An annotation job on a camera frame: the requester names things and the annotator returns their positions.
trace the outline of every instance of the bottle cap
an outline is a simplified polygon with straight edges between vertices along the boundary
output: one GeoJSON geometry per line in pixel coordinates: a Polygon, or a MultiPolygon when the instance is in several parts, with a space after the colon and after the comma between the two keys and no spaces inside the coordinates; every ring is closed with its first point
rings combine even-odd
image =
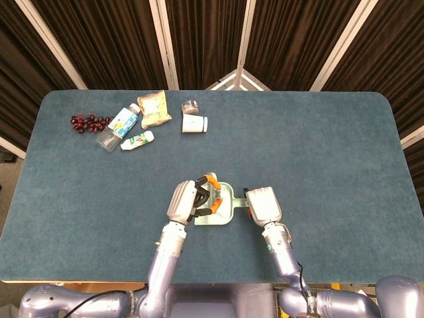
{"type": "Polygon", "coordinates": [[[154,140],[153,132],[151,131],[145,131],[143,135],[149,142],[154,140]]]}
{"type": "Polygon", "coordinates": [[[130,111],[132,111],[133,113],[136,113],[137,115],[141,112],[140,107],[137,104],[132,103],[130,105],[130,107],[128,107],[130,109],[130,111]]]}

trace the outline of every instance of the bottle label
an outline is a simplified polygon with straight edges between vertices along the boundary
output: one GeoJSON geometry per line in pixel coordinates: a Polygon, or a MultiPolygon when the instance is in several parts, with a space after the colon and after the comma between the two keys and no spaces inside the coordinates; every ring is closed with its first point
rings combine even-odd
{"type": "Polygon", "coordinates": [[[127,108],[122,108],[118,115],[107,126],[118,137],[123,138],[138,121],[138,116],[127,108]]]}
{"type": "Polygon", "coordinates": [[[137,144],[137,145],[141,146],[142,144],[147,144],[148,140],[147,140],[147,138],[145,137],[144,134],[138,134],[138,135],[130,138],[130,143],[131,143],[131,145],[137,144]]]}

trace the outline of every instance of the brown curtain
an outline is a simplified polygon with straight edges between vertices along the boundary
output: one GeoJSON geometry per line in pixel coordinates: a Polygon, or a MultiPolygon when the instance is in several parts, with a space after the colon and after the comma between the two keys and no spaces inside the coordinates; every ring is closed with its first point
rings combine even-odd
{"type": "Polygon", "coordinates": [[[205,89],[237,68],[246,0],[166,0],[180,89],[205,89]]]}
{"type": "Polygon", "coordinates": [[[148,0],[33,0],[90,89],[166,89],[148,0]]]}
{"type": "Polygon", "coordinates": [[[26,150],[44,96],[74,83],[14,0],[0,1],[0,136],[26,150]]]}
{"type": "Polygon", "coordinates": [[[406,148],[404,153],[419,204],[424,214],[424,139],[406,148]]]}
{"type": "Polygon", "coordinates": [[[379,91],[403,138],[424,125],[424,1],[379,1],[323,90],[379,91]]]}
{"type": "Polygon", "coordinates": [[[272,90],[309,90],[359,2],[257,1],[244,68],[272,90]]]}

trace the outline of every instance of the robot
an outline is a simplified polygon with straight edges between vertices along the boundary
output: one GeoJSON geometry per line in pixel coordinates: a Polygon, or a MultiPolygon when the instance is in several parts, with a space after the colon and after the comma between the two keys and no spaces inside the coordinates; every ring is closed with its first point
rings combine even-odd
{"type": "MultiPolygon", "coordinates": [[[[218,197],[210,207],[198,209],[209,198],[209,191],[202,188],[206,183],[219,192],[219,182],[210,175],[177,185],[167,212],[170,222],[164,226],[156,243],[146,288],[88,294],[54,285],[38,286],[24,294],[19,317],[59,318],[61,310],[66,312],[64,318],[171,317],[166,296],[172,289],[172,277],[186,239],[185,226],[195,217],[216,213],[222,202],[218,197]]],[[[290,286],[278,295],[280,307],[288,315],[322,318],[424,317],[424,297],[418,284],[403,276],[388,276],[376,284],[378,306],[360,293],[339,290],[314,292],[303,279],[303,268],[294,256],[290,232],[280,223],[282,210],[272,187],[246,191],[245,195],[254,222],[264,228],[262,236],[277,273],[290,286]]],[[[267,301],[269,307],[274,306],[273,297],[267,298],[267,301]]],[[[261,313],[264,311],[239,309],[234,317],[265,317],[261,313]]]]}

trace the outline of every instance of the snack bag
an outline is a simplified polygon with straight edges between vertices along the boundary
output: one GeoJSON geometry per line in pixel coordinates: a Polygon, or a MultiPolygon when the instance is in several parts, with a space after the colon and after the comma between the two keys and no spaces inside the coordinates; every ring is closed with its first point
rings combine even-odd
{"type": "Polygon", "coordinates": [[[159,93],[139,97],[137,102],[143,114],[143,120],[141,121],[143,129],[161,125],[172,119],[168,114],[165,91],[163,90],[159,93]]]}

